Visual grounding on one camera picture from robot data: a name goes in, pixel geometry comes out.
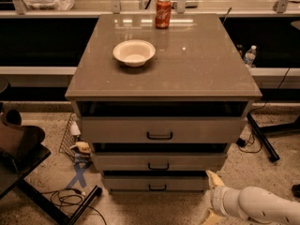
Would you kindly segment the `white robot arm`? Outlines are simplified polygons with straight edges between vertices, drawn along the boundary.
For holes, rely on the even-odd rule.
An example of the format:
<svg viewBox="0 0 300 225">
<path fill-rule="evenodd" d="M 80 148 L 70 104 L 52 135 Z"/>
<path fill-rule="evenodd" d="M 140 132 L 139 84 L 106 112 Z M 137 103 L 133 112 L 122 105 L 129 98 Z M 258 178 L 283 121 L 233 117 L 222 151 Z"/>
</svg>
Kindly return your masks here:
<svg viewBox="0 0 300 225">
<path fill-rule="evenodd" d="M 207 170 L 210 203 L 201 225 L 216 225 L 225 217 L 240 218 L 252 224 L 300 225 L 300 203 L 285 200 L 260 187 L 235 189 Z"/>
</svg>

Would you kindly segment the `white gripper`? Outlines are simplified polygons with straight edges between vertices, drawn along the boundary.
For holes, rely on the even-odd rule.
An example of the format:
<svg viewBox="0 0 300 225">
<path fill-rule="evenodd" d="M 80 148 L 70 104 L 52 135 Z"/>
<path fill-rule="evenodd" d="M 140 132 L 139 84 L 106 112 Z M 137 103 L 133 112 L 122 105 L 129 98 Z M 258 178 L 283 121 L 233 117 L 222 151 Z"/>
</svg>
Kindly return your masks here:
<svg viewBox="0 0 300 225">
<path fill-rule="evenodd" d="M 213 209 L 205 211 L 200 225 L 215 225 L 222 216 L 239 217 L 238 189 L 225 187 L 221 178 L 210 170 L 206 171 L 209 187 L 211 188 L 211 204 Z"/>
</svg>

